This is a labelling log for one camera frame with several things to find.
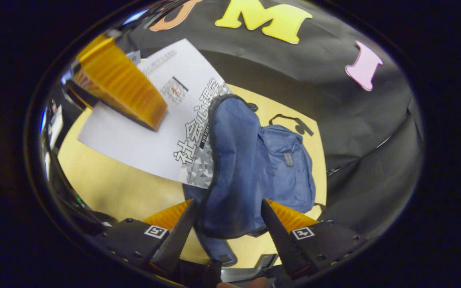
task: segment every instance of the pink letter i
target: pink letter i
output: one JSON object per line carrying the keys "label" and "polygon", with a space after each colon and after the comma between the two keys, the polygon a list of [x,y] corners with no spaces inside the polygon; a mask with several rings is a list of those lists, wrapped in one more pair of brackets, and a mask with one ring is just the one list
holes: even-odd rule
{"label": "pink letter i", "polygon": [[375,76],[378,64],[383,65],[382,60],[371,49],[364,44],[355,41],[360,48],[359,56],[352,66],[348,65],[344,69],[346,74],[357,81],[366,91],[373,90],[371,80]]}

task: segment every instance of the backpack label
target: backpack label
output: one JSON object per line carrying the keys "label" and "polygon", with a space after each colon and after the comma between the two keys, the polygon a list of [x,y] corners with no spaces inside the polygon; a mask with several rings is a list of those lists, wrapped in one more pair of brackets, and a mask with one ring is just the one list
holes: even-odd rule
{"label": "backpack label", "polygon": [[284,153],[284,159],[286,159],[287,166],[294,166],[295,162],[293,161],[293,157],[291,153]]}

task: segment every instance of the blue backpack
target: blue backpack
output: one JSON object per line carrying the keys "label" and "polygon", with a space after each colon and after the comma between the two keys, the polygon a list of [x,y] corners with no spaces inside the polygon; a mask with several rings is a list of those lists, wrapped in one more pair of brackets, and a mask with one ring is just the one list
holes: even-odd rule
{"label": "blue backpack", "polygon": [[213,261],[237,262],[225,239],[266,232],[261,200],[306,213],[313,208],[311,157],[302,136],[280,125],[261,127],[242,98],[223,95],[209,107],[209,143],[214,173],[208,189],[184,185],[186,199],[201,207],[194,228]]}

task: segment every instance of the yellow letter m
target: yellow letter m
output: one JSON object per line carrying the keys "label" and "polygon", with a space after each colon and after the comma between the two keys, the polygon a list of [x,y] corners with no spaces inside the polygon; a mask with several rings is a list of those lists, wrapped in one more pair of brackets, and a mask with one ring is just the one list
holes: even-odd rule
{"label": "yellow letter m", "polygon": [[270,25],[262,29],[263,33],[292,44],[300,42],[297,33],[303,20],[313,17],[306,11],[287,4],[264,9],[259,0],[230,0],[223,18],[214,24],[219,27],[238,28],[241,26],[238,20],[240,13],[243,14],[249,30],[254,30],[273,19]]}

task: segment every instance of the tan surface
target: tan surface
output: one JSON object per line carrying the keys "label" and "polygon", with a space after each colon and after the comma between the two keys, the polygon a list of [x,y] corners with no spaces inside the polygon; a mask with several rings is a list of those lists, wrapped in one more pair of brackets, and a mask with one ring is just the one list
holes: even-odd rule
{"label": "tan surface", "polygon": [[[325,204],[326,169],[316,122],[266,97],[232,85],[229,86],[234,93],[259,107],[257,114],[262,126],[266,126],[276,114],[282,113],[286,116],[300,118],[311,128],[314,135],[312,137],[307,133],[303,135],[304,146],[313,160],[316,202]],[[132,168],[97,153],[79,142],[77,137],[90,114],[91,111],[87,109],[76,120],[60,148],[58,158],[72,186],[93,210],[112,215],[119,221],[127,217],[144,219],[185,201],[179,182]],[[277,118],[275,124],[286,126],[295,131],[296,123],[292,120]],[[306,215],[316,219],[320,213],[319,206],[316,206]],[[261,254],[276,253],[275,245],[269,237],[269,233],[257,238],[243,236],[228,242],[238,257],[238,264],[232,268],[252,268]],[[181,259],[200,264],[210,262],[193,229],[184,246]]]}

